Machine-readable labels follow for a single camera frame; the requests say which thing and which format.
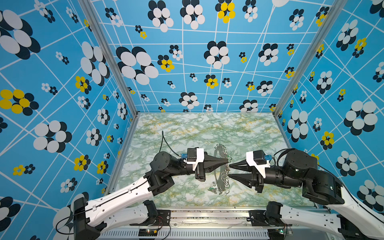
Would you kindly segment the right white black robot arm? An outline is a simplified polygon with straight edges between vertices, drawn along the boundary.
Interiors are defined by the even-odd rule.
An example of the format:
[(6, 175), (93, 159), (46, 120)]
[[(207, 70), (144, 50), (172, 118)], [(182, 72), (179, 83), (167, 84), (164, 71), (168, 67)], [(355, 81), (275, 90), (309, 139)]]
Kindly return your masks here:
[(318, 169), (318, 160), (295, 148), (278, 151), (284, 157), (266, 155), (264, 151), (246, 154), (246, 159), (230, 164), (230, 168), (243, 171), (230, 174), (236, 180), (258, 193), (265, 185), (283, 189), (301, 188), (302, 196), (311, 202), (334, 210), (333, 214), (303, 211), (269, 202), (262, 217), (253, 222), (274, 227), (300, 225), (333, 234), (345, 240), (382, 240), (384, 217), (355, 198), (347, 187), (332, 173)]

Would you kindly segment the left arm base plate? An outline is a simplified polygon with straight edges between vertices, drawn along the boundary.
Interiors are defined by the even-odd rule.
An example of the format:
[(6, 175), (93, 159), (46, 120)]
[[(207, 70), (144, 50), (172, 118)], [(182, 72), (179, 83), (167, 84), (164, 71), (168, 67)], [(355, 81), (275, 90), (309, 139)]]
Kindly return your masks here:
[(171, 220), (171, 210), (157, 210), (157, 214), (148, 217), (143, 223), (130, 224), (130, 226), (169, 226)]

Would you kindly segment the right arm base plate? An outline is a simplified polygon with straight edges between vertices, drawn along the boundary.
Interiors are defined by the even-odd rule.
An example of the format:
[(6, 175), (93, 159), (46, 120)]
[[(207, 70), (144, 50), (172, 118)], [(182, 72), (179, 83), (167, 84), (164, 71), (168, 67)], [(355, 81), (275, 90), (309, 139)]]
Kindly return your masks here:
[(247, 221), (253, 227), (285, 227), (286, 224), (282, 221), (282, 215), (275, 210), (251, 210)]

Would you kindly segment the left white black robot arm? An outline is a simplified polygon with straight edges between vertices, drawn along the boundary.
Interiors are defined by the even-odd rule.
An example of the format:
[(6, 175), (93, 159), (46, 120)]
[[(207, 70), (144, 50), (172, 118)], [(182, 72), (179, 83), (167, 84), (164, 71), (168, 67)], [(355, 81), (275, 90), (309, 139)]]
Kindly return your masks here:
[(228, 163), (226, 158), (209, 156), (202, 148), (189, 148), (186, 158), (161, 151), (150, 163), (150, 171), (132, 184), (104, 197), (74, 202), (74, 238), (96, 240), (101, 234), (122, 226), (145, 226), (155, 222), (158, 210), (151, 198), (164, 193), (174, 176), (193, 175), (204, 182), (206, 173)]

